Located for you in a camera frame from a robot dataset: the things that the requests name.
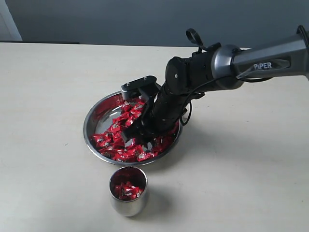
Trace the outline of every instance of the metal bowl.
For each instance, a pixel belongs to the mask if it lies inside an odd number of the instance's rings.
[[[84,121],[84,128],[83,128],[84,139],[85,139],[85,142],[88,148],[93,154],[95,154],[101,160],[104,160],[108,163],[122,165],[122,166],[136,166],[136,165],[145,165],[148,163],[152,163],[160,159],[161,157],[165,156],[170,150],[173,149],[173,147],[178,142],[179,136],[182,132],[182,126],[180,123],[179,123],[178,132],[177,132],[174,142],[165,151],[158,154],[158,156],[152,159],[148,159],[142,162],[119,162],[119,161],[112,160],[100,154],[96,150],[96,148],[93,146],[93,144],[91,143],[91,136],[94,133],[97,133],[97,134],[104,133],[107,130],[107,128],[112,124],[112,119],[120,116],[121,102],[122,102],[122,96],[121,96],[121,92],[119,91],[98,101],[87,114],[85,121]]]

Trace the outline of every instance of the table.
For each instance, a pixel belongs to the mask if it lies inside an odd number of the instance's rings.
[[[164,82],[195,48],[0,44],[1,232],[305,232],[309,83],[279,77],[193,102],[174,150],[142,166],[150,199],[133,218],[109,203],[117,166],[86,147],[89,109],[130,80]]]

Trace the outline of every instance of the stainless steel cup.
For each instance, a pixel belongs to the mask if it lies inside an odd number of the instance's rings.
[[[114,187],[120,185],[121,182],[125,183],[130,181],[134,186],[144,189],[143,193],[136,199],[131,201],[122,201],[115,197]],[[147,176],[137,167],[123,167],[118,169],[110,179],[110,193],[111,203],[113,208],[121,215],[131,217],[143,210],[148,200],[147,191]]]

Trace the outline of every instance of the gray wall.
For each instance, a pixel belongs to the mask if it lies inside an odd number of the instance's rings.
[[[83,44],[251,47],[309,30],[308,0],[6,0],[24,40]]]

